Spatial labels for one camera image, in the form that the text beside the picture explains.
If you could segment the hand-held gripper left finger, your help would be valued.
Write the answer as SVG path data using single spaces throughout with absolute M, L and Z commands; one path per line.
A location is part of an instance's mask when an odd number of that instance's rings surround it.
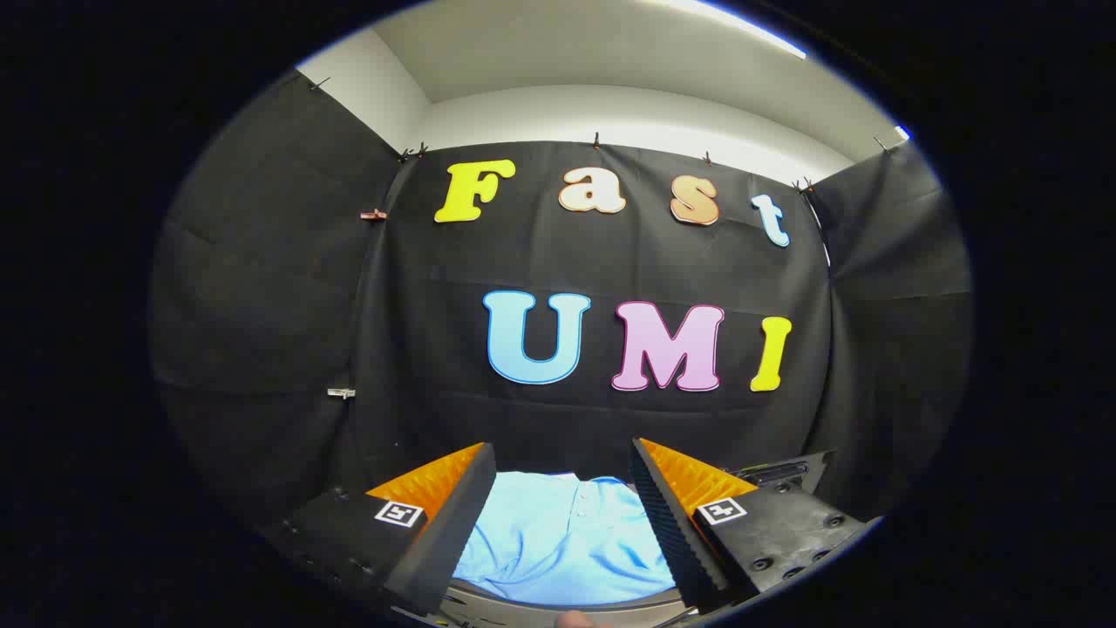
M 479 442 L 378 487 L 330 487 L 262 537 L 352 603 L 423 617 L 441 607 L 496 477 L 493 446 Z

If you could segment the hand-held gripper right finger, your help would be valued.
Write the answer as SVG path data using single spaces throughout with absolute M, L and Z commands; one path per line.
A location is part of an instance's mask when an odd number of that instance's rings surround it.
M 817 496 L 833 454 L 728 472 L 652 439 L 629 471 L 683 603 L 720 611 L 809 574 L 870 530 Z

